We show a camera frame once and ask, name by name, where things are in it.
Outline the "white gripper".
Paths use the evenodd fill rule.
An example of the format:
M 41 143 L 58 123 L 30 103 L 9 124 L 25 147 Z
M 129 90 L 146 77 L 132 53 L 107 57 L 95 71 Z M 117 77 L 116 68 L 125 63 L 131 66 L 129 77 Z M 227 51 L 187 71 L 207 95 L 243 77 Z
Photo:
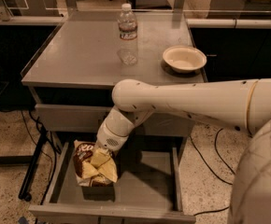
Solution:
M 118 152 L 126 143 L 127 139 L 127 136 L 119 136 L 113 133 L 107 127 L 106 123 L 103 122 L 97 132 L 96 145 L 110 152 Z M 108 152 L 96 150 L 91 159 L 91 165 L 95 168 L 99 167 L 98 172 L 111 182 L 117 182 L 117 166 L 115 161 L 110 158 Z

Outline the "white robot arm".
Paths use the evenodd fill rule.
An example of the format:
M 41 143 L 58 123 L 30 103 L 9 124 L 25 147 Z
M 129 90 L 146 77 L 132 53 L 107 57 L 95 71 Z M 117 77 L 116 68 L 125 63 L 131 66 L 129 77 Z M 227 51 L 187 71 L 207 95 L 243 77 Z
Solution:
M 271 78 L 154 86 L 125 79 L 96 144 L 116 152 L 154 113 L 188 119 L 250 138 L 237 165 L 228 224 L 271 224 Z

